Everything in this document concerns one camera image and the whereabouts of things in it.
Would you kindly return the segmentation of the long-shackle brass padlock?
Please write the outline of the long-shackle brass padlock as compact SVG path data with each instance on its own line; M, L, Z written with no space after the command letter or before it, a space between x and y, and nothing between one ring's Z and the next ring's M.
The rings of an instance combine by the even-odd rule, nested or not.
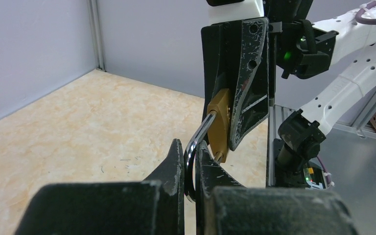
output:
M231 92L221 89L206 107L206 117L196 130L184 152L185 195L195 201L193 167L197 152L204 137L208 137L213 158L217 163L225 163L229 152Z

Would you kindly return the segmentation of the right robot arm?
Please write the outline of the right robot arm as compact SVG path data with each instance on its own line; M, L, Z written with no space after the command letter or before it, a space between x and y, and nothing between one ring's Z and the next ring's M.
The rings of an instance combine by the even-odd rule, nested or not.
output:
M376 87L376 0L338 17L306 19L310 0L210 0L202 28L205 72L203 121L188 144L185 171L209 154L226 161L269 116L276 67L282 78L309 79L354 51L356 59L278 128L282 147L269 158L269 185L327 189L324 168L310 163L334 124Z

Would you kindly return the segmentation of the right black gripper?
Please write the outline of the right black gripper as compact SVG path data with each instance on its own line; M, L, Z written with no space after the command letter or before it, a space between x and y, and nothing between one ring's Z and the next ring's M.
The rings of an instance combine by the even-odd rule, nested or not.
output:
M294 75L309 79L326 72L337 32L316 29L306 17L310 0L263 0L265 16L201 29L207 106L221 89L232 95L229 148L268 116L268 79Z

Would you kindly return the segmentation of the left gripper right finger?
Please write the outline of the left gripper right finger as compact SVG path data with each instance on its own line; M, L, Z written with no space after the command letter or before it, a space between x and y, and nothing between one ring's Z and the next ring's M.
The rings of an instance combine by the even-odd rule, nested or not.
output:
M341 198L330 191L247 188L198 145L196 232L199 235L355 235Z

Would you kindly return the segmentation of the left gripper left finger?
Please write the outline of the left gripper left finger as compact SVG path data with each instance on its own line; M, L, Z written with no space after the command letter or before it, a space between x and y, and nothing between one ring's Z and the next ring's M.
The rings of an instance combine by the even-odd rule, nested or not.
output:
M174 139L142 181L49 184L31 199L18 235L182 235L183 150Z

